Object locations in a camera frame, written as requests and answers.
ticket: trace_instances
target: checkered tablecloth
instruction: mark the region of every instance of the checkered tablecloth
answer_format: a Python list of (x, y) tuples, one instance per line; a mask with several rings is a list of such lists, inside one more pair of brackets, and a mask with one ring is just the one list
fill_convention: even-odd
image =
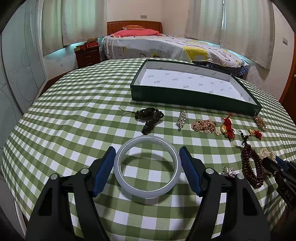
[[(127, 140), (142, 135), (144, 123), (118, 107), (130, 111), (157, 107), (165, 116), (151, 135), (166, 139), (177, 150), (187, 146), (194, 157), (217, 172), (222, 172), (223, 167), (233, 167), (237, 173), (241, 172), (238, 131), (246, 134), (250, 127), (257, 129), (253, 119), (238, 114), (231, 116), (237, 136), (235, 141), (229, 142), (223, 135), (190, 129), (190, 123), (196, 119), (209, 118), (219, 127), (221, 117), (227, 117), (228, 113), (132, 101), (130, 83), (144, 60), (109, 60), (74, 70), (47, 90), (24, 114), (4, 146), (2, 172), (28, 219), (51, 174), (75, 174), (102, 157), (110, 145), (118, 150)], [(295, 160), (296, 126), (291, 118), (274, 97), (251, 83), (243, 83), (262, 104), (260, 116), (267, 125), (262, 141), (251, 138), (251, 146), (257, 152), (267, 147), (282, 159)], [(175, 123), (183, 109), (187, 119), (184, 128), (178, 131)], [(123, 173), (135, 187), (152, 190), (170, 179), (172, 161), (161, 148), (137, 146), (129, 155), (124, 160)], [(271, 228), (285, 208), (276, 188), (271, 177), (255, 190)], [(69, 198), (75, 231), (82, 235), (73, 195)], [(176, 186), (156, 199), (131, 196), (121, 189), (111, 173), (104, 191), (95, 198), (98, 214), (111, 240), (183, 240), (193, 224), (200, 201), (191, 191), (183, 171)], [(221, 230), (225, 202), (223, 194), (213, 236), (219, 235)]]

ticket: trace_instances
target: nightstand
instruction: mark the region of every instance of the nightstand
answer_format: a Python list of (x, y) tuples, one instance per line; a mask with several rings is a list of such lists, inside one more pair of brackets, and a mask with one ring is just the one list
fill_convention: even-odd
[(83, 68), (101, 62), (99, 46), (75, 51), (78, 68)]

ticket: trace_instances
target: white curtain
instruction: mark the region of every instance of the white curtain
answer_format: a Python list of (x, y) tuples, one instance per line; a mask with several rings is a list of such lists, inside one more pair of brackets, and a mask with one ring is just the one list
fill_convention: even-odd
[(44, 0), (42, 8), (42, 51), (48, 55), (63, 48), (62, 0)]
[(185, 37), (219, 44), (223, 0), (190, 0)]
[(274, 12), (270, 0), (224, 0), (220, 45), (270, 69)]
[(63, 0), (63, 44), (104, 35), (104, 0)]

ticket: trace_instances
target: pillow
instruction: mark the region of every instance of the pillow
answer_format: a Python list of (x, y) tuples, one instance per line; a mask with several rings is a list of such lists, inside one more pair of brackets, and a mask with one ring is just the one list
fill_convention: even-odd
[(123, 30), (143, 30), (145, 28), (140, 25), (127, 25), (127, 26), (123, 27), (122, 29)]
[(119, 37), (136, 37), (136, 36), (162, 36), (158, 31), (153, 29), (143, 29), (143, 30), (120, 30), (116, 33), (111, 34), (111, 37), (119, 38)]

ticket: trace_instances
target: box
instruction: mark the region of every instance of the box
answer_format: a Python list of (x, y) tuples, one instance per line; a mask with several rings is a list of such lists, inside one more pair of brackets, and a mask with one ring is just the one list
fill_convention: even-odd
[(257, 116), (261, 104), (234, 76), (204, 66), (147, 59), (131, 83), (134, 101)]

